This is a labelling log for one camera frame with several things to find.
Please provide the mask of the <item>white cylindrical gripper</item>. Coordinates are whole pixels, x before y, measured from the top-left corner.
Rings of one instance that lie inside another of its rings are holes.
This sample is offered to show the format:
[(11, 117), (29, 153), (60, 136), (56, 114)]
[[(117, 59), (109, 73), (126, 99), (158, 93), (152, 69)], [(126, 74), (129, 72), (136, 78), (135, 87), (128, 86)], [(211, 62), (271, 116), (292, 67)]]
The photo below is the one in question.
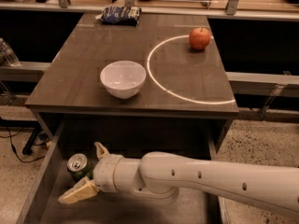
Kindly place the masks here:
[(87, 176), (81, 178), (72, 189), (59, 197), (60, 203), (77, 203), (95, 196), (99, 190), (110, 193), (132, 192), (141, 187), (140, 159), (109, 154), (100, 142), (95, 142), (94, 145), (97, 159), (100, 161), (93, 169), (93, 180)]

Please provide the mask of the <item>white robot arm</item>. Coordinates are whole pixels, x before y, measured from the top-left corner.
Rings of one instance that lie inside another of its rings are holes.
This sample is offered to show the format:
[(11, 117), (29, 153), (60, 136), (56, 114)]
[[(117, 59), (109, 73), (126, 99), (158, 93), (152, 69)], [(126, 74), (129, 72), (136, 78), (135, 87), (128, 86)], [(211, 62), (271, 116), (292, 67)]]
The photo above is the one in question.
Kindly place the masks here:
[(224, 161), (205, 161), (165, 152), (140, 159), (111, 154), (95, 144), (98, 163), (59, 197), (71, 204), (98, 192), (127, 191), (147, 202), (171, 203), (180, 188), (198, 189), (283, 216), (299, 217), (299, 169)]

